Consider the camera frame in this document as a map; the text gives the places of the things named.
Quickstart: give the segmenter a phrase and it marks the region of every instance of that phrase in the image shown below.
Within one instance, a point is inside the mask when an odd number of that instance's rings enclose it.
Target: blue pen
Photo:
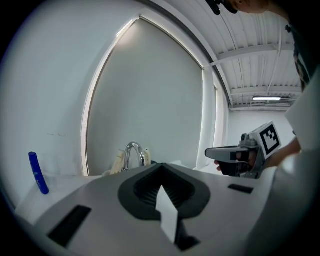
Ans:
[[[49,188],[46,184],[44,176],[42,175],[37,154],[35,152],[29,152],[29,159],[30,159],[30,164],[31,164],[35,181],[41,193],[45,195],[48,194]]]

